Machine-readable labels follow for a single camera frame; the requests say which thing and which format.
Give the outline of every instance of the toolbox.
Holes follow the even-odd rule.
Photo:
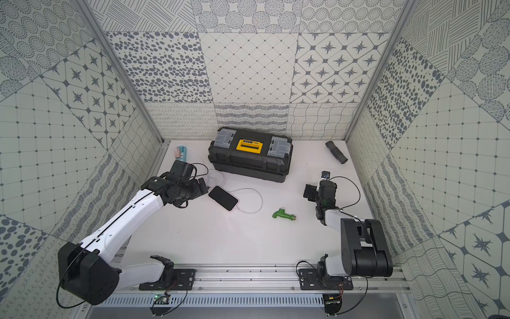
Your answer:
[[[283,183],[289,173],[292,139],[286,136],[224,127],[209,146],[214,168]]]

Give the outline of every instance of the robotic arm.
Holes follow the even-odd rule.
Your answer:
[[[164,205],[185,208],[189,200],[206,194],[203,178],[191,178],[196,167],[175,161],[171,170],[152,177],[117,214],[79,244],[68,242],[58,253],[60,286],[86,302],[97,305],[115,290],[144,282],[170,286],[173,262],[151,256],[161,263],[130,265],[119,269],[108,265],[122,244],[138,227]]]
[[[393,273],[388,244],[380,221],[353,219],[336,206],[337,185],[323,171],[317,187],[307,185],[303,197],[315,202],[316,217],[340,233],[341,255],[324,255],[317,263],[318,279],[338,276],[389,277]],[[371,246],[362,246],[364,241]]]

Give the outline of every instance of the tiled wallpaper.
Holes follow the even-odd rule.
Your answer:
[[[88,3],[163,137],[341,139],[405,0]]]
[[[0,318],[67,318],[58,249],[125,205],[160,142],[69,1],[0,6]]]
[[[423,318],[510,315],[508,21],[419,1],[347,142]]]

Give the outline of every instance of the green faucet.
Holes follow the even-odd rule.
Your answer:
[[[277,218],[277,217],[283,217],[283,218],[287,218],[290,220],[296,220],[296,215],[289,215],[289,214],[285,213],[285,209],[283,209],[283,208],[278,209],[278,211],[276,211],[273,214],[273,218]]]

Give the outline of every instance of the smartphone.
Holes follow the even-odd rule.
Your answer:
[[[214,187],[213,190],[209,192],[209,197],[214,199],[216,203],[220,204],[228,211],[232,211],[239,202],[237,198],[230,195],[226,190],[219,186]]]

